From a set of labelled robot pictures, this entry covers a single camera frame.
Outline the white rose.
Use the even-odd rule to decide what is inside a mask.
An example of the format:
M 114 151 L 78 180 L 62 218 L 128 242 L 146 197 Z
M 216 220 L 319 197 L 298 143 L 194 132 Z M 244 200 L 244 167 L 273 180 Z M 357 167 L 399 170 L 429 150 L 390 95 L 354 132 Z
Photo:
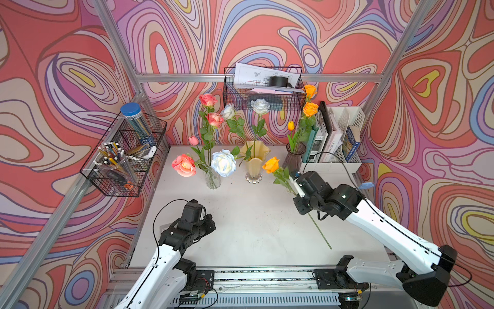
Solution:
M 221 112 L 221 116 L 225 119 L 226 124 L 231 133 L 235 133 L 242 139 L 246 138 L 245 130 L 244 130 L 244 119 L 240 116 L 237 116 L 235 109 L 231 104 L 227 104 L 223 111 Z M 242 158 L 244 160 L 250 160 L 252 158 L 252 148 L 248 147 L 247 150 L 241 151 L 238 146 L 232 150 L 232 154 L 235 158 Z
M 266 121 L 264 119 L 264 116 L 270 111 L 270 103 L 265 99 L 252 100 L 251 107 L 257 115 L 257 123 L 252 124 L 254 133 L 253 156 L 255 157 L 257 154 L 256 142 L 267 133 L 267 129 L 265 128 Z
M 222 149 L 212 154 L 210 166 L 221 177 L 226 178 L 233 174 L 241 162 L 250 159 L 240 152 L 238 147 L 233 150 Z

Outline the pink rose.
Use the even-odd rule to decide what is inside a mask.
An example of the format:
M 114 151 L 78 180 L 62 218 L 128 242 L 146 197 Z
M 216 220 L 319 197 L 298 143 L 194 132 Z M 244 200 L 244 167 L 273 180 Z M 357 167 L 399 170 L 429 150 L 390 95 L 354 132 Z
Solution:
M 173 170 L 182 177 L 189 178 L 196 175 L 198 170 L 206 171 L 208 166 L 202 160 L 194 160 L 188 154 L 177 156 L 171 163 Z
M 214 134 L 217 129 L 224 122 L 224 118 L 219 113 L 209 113 L 207 115 L 207 132 L 205 133 L 205 148 L 207 149 L 207 166 L 211 165 L 212 161 L 212 148 L 214 147 Z
M 207 114 L 215 112 L 217 99 L 212 94 L 206 93 L 199 96 L 201 105 L 205 108 Z

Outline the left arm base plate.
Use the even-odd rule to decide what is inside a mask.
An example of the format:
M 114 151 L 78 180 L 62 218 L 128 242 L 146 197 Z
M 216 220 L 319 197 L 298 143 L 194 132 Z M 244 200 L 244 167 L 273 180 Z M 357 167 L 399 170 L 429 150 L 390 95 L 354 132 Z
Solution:
M 187 282 L 182 290 L 184 293 L 206 292 L 214 287 L 214 270 L 192 270 L 185 274 L 187 275 Z

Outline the small orange tulip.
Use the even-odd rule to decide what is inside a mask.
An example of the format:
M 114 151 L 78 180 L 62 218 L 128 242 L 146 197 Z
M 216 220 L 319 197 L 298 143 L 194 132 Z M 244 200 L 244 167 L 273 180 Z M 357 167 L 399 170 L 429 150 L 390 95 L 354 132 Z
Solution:
M 297 150 L 297 146 L 301 137 L 301 130 L 293 121 L 290 121 L 288 123 L 287 129 L 289 130 L 287 134 L 289 149 L 292 153 L 294 153 Z

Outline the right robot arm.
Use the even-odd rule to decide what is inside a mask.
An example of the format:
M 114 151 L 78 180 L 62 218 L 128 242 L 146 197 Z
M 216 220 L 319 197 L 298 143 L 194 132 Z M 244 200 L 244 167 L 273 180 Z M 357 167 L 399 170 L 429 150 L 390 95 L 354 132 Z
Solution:
M 350 185 L 332 188 L 315 171 L 293 172 L 289 181 L 296 191 L 293 201 L 299 214 L 316 211 L 320 221 L 337 217 L 371 235 L 399 258 L 383 262 L 343 256 L 334 268 L 334 278 L 340 285 L 377 283 L 397 287 L 424 305 L 439 305 L 457 259 L 454 248 L 439 247 L 412 233 Z

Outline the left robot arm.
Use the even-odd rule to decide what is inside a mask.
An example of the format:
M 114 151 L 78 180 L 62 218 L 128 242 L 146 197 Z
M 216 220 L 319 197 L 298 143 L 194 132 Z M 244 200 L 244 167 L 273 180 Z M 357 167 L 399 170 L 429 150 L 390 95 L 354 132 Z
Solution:
M 216 230 L 212 215 L 197 200 L 185 202 L 181 217 L 154 238 L 154 254 L 117 308 L 167 308 L 185 289 L 199 284 L 196 263 L 183 255 Z

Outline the small pink rosebud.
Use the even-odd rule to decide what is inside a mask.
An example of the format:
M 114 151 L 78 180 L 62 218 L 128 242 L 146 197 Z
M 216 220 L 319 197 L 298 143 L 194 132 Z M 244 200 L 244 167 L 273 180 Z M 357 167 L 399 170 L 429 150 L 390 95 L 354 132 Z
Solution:
M 189 143 L 191 145 L 191 149 L 193 150 L 193 152 L 195 154 L 198 155 L 199 159 L 204 160 L 205 159 L 205 152 L 204 152 L 204 149 L 199 146 L 198 138 L 195 136 L 190 136 L 189 137 Z

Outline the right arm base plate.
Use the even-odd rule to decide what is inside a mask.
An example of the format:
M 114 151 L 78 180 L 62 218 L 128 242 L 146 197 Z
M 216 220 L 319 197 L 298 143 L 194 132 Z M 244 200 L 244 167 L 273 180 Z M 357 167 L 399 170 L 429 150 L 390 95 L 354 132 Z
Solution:
M 312 276 L 316 280 L 319 290 L 361 290 L 366 291 L 369 283 L 357 283 L 344 270 L 337 268 L 315 269 Z

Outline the orange rose tall stem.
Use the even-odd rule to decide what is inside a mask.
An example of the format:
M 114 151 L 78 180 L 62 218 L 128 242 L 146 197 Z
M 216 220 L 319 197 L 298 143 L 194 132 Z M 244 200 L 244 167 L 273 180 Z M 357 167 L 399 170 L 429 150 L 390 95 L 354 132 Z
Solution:
M 306 92 L 306 102 L 312 101 L 312 99 L 316 96 L 317 94 L 317 89 L 316 86 L 307 84 L 304 86 L 304 91 Z

